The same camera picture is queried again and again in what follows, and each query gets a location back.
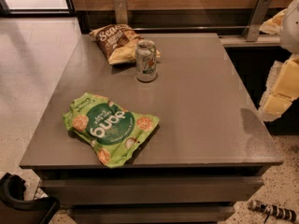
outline soda can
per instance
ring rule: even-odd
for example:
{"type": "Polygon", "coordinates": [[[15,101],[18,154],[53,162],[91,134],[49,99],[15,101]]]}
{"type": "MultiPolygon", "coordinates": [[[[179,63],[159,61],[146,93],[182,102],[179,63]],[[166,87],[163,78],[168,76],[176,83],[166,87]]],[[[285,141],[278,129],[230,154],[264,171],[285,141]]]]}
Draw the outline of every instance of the soda can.
{"type": "Polygon", "coordinates": [[[140,40],[135,48],[136,77],[143,82],[150,82],[157,77],[156,47],[151,40],[140,40]]]}

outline drawer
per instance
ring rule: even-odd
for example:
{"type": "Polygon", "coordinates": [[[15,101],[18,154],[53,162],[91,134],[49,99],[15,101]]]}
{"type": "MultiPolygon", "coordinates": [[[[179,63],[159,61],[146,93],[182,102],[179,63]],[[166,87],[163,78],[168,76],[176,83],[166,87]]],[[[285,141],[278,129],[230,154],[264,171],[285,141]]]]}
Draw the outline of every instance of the drawer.
{"type": "Polygon", "coordinates": [[[258,176],[105,178],[43,180],[40,187],[62,205],[214,203],[247,200],[263,181],[258,176]]]}
{"type": "Polygon", "coordinates": [[[215,205],[157,205],[157,206],[105,206],[74,208],[69,210],[78,224],[99,223],[217,223],[234,213],[232,206],[215,205]]]}

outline speckled floor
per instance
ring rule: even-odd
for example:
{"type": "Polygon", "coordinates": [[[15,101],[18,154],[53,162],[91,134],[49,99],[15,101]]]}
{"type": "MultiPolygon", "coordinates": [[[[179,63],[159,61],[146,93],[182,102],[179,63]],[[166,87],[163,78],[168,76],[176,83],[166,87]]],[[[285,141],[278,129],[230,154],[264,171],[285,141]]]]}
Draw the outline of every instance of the speckled floor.
{"type": "MultiPolygon", "coordinates": [[[[79,37],[75,18],[0,18],[0,174],[10,172],[25,179],[28,200],[36,195],[39,179],[19,163],[79,37]]],[[[284,163],[263,175],[264,186],[251,199],[299,215],[299,136],[273,138],[284,163]]],[[[259,224],[265,218],[240,202],[235,214],[220,224],[259,224]]],[[[61,210],[51,221],[56,223],[75,222],[61,210]]],[[[270,217],[266,223],[291,222],[270,217]]]]}

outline table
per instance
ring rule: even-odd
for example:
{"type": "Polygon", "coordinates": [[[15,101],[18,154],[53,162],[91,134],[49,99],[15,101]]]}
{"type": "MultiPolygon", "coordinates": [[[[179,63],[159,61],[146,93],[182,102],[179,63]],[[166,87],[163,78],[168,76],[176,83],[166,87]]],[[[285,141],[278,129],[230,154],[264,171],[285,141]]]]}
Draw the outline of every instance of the table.
{"type": "Polygon", "coordinates": [[[263,185],[282,157],[215,34],[151,34],[158,78],[110,66],[87,35],[79,40],[20,167],[70,208],[77,223],[217,222],[263,185]],[[122,168],[101,165],[64,127],[84,92],[160,118],[159,129],[122,168]]]}

